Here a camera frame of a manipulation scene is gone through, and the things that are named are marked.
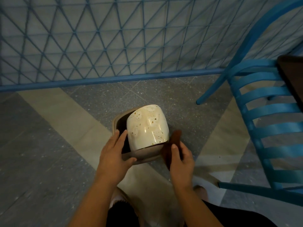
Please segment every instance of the forearm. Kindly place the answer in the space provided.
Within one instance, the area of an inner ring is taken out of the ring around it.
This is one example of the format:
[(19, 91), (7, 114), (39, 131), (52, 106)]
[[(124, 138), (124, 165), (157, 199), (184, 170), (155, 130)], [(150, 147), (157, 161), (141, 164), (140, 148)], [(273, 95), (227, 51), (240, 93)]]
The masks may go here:
[(175, 188), (175, 194), (188, 227), (223, 227), (191, 188)]
[(74, 214), (69, 227), (105, 227), (114, 189), (115, 186), (108, 184), (106, 180), (94, 182)]

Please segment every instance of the speckled glaze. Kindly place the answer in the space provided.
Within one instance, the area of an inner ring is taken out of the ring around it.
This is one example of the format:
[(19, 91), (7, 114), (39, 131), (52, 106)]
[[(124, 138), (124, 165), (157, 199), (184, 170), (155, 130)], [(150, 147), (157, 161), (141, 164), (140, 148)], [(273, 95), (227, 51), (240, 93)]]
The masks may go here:
[(147, 105), (134, 111), (127, 119), (131, 151), (164, 143), (169, 140), (169, 127), (158, 105)]

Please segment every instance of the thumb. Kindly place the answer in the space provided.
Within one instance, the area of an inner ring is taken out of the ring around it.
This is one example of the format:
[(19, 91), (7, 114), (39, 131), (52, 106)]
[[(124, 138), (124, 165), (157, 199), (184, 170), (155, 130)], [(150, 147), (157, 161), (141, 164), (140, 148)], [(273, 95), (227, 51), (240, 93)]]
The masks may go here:
[(126, 163), (128, 168), (131, 168), (131, 166), (135, 163), (135, 161), (137, 161), (136, 158), (129, 158), (125, 161), (125, 163)]
[(179, 149), (175, 144), (172, 145), (172, 161), (181, 161)]

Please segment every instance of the wire mesh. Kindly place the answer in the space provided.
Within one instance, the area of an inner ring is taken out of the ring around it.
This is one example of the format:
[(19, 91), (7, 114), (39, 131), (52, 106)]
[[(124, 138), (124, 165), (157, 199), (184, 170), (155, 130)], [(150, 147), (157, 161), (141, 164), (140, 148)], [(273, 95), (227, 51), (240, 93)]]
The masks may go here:
[[(1, 0), (0, 85), (225, 67), (282, 0)], [(279, 18), (246, 58), (303, 39), (302, 8)]]

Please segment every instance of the hand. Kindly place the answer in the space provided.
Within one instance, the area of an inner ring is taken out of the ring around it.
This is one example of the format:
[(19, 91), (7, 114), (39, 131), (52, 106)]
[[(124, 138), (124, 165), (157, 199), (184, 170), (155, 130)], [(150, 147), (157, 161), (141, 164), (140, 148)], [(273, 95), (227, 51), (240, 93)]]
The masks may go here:
[(172, 163), (170, 175), (175, 190), (192, 189), (192, 175), (194, 172), (195, 161), (191, 151), (180, 141), (183, 161), (180, 159), (178, 147), (172, 145)]
[(137, 161), (136, 158), (130, 158), (127, 161), (122, 160), (122, 148), (126, 136), (127, 130), (120, 137), (119, 131), (116, 130), (115, 134), (107, 141), (101, 151), (95, 182), (105, 180), (116, 187), (125, 177), (128, 169)]

